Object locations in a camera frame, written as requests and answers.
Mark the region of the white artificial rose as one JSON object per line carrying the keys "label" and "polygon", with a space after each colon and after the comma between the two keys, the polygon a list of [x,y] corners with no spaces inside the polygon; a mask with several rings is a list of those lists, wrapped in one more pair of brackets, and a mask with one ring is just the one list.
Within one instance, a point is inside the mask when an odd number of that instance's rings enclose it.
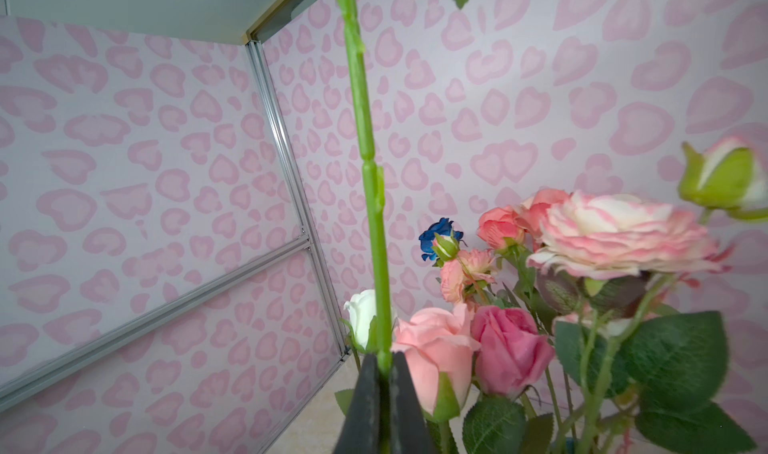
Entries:
{"label": "white artificial rose", "polygon": [[361,358],[375,353],[378,347],[378,317],[376,291],[367,289],[354,294],[343,306],[349,316],[346,325],[349,328],[348,339],[357,369],[361,368]]}

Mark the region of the pink carnation spray stem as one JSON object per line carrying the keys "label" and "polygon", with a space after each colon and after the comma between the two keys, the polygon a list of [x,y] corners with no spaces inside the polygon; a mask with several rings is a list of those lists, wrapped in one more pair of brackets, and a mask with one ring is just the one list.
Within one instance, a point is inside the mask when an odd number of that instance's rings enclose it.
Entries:
{"label": "pink carnation spray stem", "polygon": [[489,305],[486,290],[495,283],[497,259],[491,250],[461,249],[451,261],[438,261],[440,291],[445,301]]}

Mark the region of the blue artificial rose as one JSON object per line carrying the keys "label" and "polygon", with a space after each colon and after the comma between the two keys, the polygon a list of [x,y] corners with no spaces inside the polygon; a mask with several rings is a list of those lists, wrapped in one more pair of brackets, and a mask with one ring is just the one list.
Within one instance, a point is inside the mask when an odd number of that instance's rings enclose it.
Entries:
{"label": "blue artificial rose", "polygon": [[454,221],[441,217],[423,231],[418,240],[424,261],[451,261],[460,250],[464,233],[454,228]]}

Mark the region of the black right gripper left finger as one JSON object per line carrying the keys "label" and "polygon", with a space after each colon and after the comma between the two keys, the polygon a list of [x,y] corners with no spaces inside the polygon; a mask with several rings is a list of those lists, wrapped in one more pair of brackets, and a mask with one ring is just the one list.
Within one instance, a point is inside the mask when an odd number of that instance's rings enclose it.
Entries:
{"label": "black right gripper left finger", "polygon": [[378,360],[366,355],[352,392],[334,454],[380,452],[381,387]]}

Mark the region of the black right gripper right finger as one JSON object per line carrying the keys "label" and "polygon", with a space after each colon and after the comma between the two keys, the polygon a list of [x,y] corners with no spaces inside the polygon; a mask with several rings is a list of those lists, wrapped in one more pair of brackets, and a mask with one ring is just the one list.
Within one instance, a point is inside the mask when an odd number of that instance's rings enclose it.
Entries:
{"label": "black right gripper right finger", "polygon": [[436,453],[435,443],[415,392],[405,354],[393,354],[389,375],[390,452],[394,454]]}

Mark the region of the light pink artificial rose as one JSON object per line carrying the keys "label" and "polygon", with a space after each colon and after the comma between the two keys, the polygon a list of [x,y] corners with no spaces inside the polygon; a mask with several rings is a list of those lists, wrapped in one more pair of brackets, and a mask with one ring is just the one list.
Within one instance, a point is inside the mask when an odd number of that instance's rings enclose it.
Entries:
{"label": "light pink artificial rose", "polygon": [[471,335],[474,312],[464,303],[451,311],[424,308],[394,329],[392,350],[405,356],[419,404],[439,434],[438,451],[449,453],[449,421],[459,417],[472,384],[480,343]]}

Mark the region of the pale blue white rose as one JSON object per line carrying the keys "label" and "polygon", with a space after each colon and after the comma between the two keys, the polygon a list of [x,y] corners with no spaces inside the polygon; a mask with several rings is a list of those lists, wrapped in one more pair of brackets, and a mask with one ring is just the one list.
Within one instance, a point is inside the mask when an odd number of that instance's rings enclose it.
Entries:
{"label": "pale blue white rose", "polygon": [[376,143],[357,0],[336,0],[343,21],[346,60],[352,94],[353,113],[362,162],[362,181],[368,217],[376,308],[379,325],[375,330],[375,356],[382,378],[393,365],[392,309],[390,307],[389,264],[383,211],[386,202],[383,168],[376,162]]}

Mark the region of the small magenta artificial rose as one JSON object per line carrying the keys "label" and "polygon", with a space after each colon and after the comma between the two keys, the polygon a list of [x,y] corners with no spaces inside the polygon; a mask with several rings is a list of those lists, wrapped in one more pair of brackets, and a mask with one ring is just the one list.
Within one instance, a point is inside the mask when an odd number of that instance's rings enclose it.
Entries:
{"label": "small magenta artificial rose", "polygon": [[480,344],[474,359],[480,395],[464,419],[464,447],[468,453],[519,453],[531,410],[520,397],[541,378],[554,348],[520,308],[479,308],[471,336]]}

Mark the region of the coral pink artificial rose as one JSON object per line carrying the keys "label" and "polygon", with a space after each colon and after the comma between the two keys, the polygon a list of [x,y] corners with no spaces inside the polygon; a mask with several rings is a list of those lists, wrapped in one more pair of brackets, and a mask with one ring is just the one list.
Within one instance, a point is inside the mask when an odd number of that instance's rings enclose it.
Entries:
{"label": "coral pink artificial rose", "polygon": [[521,211],[512,206],[497,207],[482,214],[476,233],[495,251],[523,245],[526,238]]}

